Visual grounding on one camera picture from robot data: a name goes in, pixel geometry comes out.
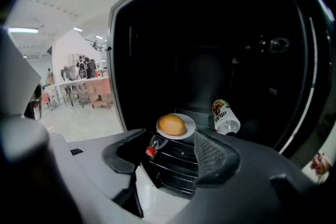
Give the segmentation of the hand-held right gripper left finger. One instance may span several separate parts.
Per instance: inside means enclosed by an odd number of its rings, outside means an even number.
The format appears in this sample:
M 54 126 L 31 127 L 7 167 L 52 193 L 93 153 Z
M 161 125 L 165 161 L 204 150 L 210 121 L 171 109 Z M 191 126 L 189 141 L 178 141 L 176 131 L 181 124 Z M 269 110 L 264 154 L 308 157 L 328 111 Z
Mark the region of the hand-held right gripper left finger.
M 103 161 L 118 174 L 134 174 L 146 150 L 146 129 L 121 133 L 102 151 Z

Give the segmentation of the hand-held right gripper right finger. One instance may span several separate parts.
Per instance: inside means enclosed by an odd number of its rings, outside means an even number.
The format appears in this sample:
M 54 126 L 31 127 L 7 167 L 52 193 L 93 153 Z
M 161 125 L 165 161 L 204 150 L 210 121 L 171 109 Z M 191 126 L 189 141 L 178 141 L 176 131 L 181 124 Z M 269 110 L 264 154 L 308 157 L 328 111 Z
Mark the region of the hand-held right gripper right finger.
M 240 166 L 240 155 L 232 146 L 201 130 L 194 133 L 194 154 L 198 164 L 195 184 L 224 184 Z

